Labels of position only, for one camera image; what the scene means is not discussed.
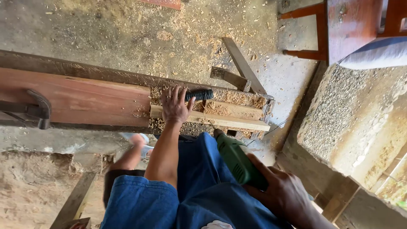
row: chair leg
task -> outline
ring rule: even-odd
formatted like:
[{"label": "chair leg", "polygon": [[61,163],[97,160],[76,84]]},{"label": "chair leg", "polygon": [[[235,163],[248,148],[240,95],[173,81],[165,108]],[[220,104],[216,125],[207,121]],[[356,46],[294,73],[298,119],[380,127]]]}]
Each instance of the chair leg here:
[{"label": "chair leg", "polygon": [[325,12],[325,3],[321,2],[312,6],[296,9],[287,13],[280,14],[278,16],[279,20],[289,19],[289,18],[300,18],[305,16],[310,16],[314,14],[324,13]]},{"label": "chair leg", "polygon": [[325,52],[319,52],[315,50],[300,50],[300,51],[284,50],[283,54],[302,59],[326,60]]}]

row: right hand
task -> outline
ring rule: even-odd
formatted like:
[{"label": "right hand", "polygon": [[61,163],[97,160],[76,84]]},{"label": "right hand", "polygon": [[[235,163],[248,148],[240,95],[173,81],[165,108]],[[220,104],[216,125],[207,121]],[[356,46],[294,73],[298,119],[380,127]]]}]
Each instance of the right hand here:
[{"label": "right hand", "polygon": [[183,88],[178,95],[181,86],[170,86],[161,93],[162,118],[168,123],[184,123],[192,112],[195,103],[195,97],[188,101],[188,107],[185,106],[186,88]]},{"label": "right hand", "polygon": [[333,226],[312,206],[301,180],[291,173],[267,168],[253,154],[247,154],[250,161],[269,182],[265,192],[249,185],[243,187],[278,218],[286,220],[297,229]]}]

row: power drill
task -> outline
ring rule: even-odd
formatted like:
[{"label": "power drill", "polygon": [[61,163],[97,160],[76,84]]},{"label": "power drill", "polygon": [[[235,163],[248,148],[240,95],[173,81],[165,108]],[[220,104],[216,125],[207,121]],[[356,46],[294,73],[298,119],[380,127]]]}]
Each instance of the power drill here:
[{"label": "power drill", "polygon": [[266,191],[269,183],[246,156],[251,153],[249,148],[241,141],[226,136],[220,129],[215,129],[213,136],[218,143],[219,154],[236,181],[241,185],[248,184]]}]

